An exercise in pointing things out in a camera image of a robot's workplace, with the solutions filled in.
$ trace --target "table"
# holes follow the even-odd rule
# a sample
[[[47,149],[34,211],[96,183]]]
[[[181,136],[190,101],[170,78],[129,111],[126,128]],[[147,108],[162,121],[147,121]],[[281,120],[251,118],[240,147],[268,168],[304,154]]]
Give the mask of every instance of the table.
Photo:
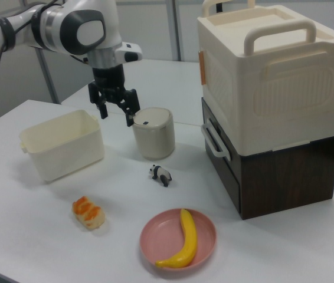
[[[117,113],[100,120],[103,160],[43,182],[18,135],[75,109],[27,101],[0,118],[0,276],[30,283],[334,282],[334,196],[242,221],[205,153],[200,128],[184,121],[175,119],[175,151],[158,161],[173,177],[168,188],[150,178],[152,162],[139,154]],[[98,230],[85,230],[71,213],[82,195],[107,215]],[[213,221],[217,247],[199,269],[158,272],[142,258],[139,235],[153,216],[180,207]]]
[[[202,86],[198,63],[142,60],[124,64],[125,88],[135,89],[141,109],[169,109],[179,123],[201,125]],[[84,86],[62,101],[64,106],[95,110],[89,88]],[[110,113],[122,113],[115,104],[106,103]]]

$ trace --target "yellow banana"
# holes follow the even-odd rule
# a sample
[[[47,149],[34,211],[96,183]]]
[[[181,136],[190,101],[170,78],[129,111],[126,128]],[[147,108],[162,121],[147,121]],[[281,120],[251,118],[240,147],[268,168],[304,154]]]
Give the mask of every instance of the yellow banana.
[[[172,257],[163,261],[156,261],[157,267],[182,268],[191,263],[197,251],[196,225],[190,212],[180,210],[180,223],[184,232],[184,246]]]

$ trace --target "toy panda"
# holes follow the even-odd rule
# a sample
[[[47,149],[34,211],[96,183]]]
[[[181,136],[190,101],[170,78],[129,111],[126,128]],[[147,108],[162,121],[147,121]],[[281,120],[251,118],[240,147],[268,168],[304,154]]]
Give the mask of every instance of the toy panda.
[[[171,174],[160,166],[155,166],[150,168],[150,174],[153,175],[153,179],[156,180],[158,177],[162,181],[164,187],[168,187],[168,183],[172,181]]]

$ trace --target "dark wooden box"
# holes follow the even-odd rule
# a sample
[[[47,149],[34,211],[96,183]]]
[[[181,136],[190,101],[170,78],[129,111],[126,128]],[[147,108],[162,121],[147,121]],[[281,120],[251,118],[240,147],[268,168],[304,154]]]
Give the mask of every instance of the dark wooden box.
[[[276,152],[240,156],[202,99],[209,119],[230,152],[231,161],[207,153],[242,219],[331,199],[334,188],[334,136]]]

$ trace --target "pink plate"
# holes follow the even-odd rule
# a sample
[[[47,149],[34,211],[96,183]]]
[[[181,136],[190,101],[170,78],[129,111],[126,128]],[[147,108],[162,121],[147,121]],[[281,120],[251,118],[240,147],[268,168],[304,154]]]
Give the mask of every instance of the pink plate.
[[[170,258],[184,245],[184,233],[180,224],[180,208],[164,211],[152,218],[143,228],[140,248],[152,264],[157,260]],[[191,269],[209,258],[217,241],[217,233],[210,219],[196,210],[188,209],[197,230],[197,252],[193,261],[184,268],[163,268],[169,271]]]

